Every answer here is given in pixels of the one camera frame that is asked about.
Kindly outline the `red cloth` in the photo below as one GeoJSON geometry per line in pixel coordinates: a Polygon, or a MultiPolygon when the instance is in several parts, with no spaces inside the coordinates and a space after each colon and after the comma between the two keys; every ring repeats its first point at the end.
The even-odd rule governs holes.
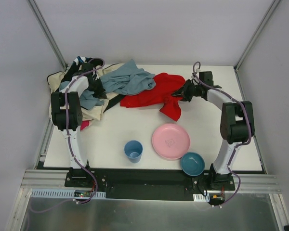
{"type": "Polygon", "coordinates": [[[185,79],[179,75],[160,73],[154,77],[156,86],[152,90],[145,90],[137,95],[125,96],[120,106],[126,108],[145,107],[155,104],[163,104],[160,112],[178,121],[181,117],[179,101],[182,97],[173,97],[172,94],[185,83],[185,79]]]}

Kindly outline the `black printed cloth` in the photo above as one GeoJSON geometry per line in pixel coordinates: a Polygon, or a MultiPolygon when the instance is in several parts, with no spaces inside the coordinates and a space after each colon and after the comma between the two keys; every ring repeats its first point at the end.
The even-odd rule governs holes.
{"type": "MultiPolygon", "coordinates": [[[[83,63],[87,62],[103,62],[103,66],[105,65],[105,62],[103,59],[100,58],[87,58],[87,57],[80,57],[78,56],[72,63],[70,69],[65,74],[64,78],[61,80],[59,90],[62,91],[65,89],[70,82],[72,81],[72,75],[77,72],[77,70],[80,70],[80,66],[83,63]]],[[[93,95],[85,89],[82,94],[79,96],[80,106],[84,109],[91,110],[95,106],[101,106],[104,103],[102,102],[102,99],[107,99],[107,96],[105,98],[95,98],[93,95]]]]}

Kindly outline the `grey-blue cloth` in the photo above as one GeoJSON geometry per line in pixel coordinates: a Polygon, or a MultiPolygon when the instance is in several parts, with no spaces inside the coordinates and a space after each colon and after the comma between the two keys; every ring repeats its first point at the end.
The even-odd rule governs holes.
{"type": "Polygon", "coordinates": [[[130,60],[117,70],[100,77],[107,93],[115,92],[121,95],[133,96],[145,90],[152,90],[156,83],[155,74],[138,68],[134,60],[130,60]]]}

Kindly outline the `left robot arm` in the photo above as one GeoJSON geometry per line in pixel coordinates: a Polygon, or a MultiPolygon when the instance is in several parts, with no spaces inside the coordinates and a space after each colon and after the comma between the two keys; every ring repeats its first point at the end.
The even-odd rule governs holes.
{"type": "Polygon", "coordinates": [[[65,139],[70,167],[74,169],[85,168],[88,164],[80,140],[84,116],[92,120],[94,117],[90,112],[96,107],[103,107],[108,99],[98,77],[98,70],[104,65],[104,60],[100,58],[78,57],[66,73],[48,78],[52,123],[65,139]]]}

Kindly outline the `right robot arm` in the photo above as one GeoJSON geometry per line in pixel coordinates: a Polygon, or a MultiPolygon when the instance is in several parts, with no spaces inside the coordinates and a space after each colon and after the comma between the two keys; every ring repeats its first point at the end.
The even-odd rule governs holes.
{"type": "Polygon", "coordinates": [[[217,186],[229,183],[233,173],[232,164],[242,146],[250,144],[255,133],[253,105],[250,101],[239,101],[214,85],[211,71],[194,72],[173,97],[190,102],[193,97],[214,104],[221,110],[220,134],[223,139],[219,153],[209,169],[207,184],[217,186]]]}

